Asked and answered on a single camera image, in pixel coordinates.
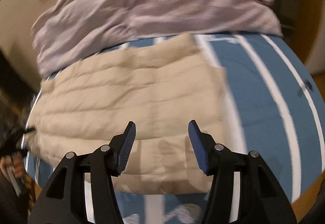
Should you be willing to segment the person's left hand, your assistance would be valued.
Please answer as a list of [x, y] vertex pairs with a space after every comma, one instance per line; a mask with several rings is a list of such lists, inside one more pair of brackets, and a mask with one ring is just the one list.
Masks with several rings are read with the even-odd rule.
[[7, 173], [7, 168], [9, 167], [13, 167], [13, 174], [15, 178], [24, 178], [26, 176], [23, 157], [20, 152], [14, 153], [11, 157], [1, 157], [1, 173], [8, 181], [10, 181]]

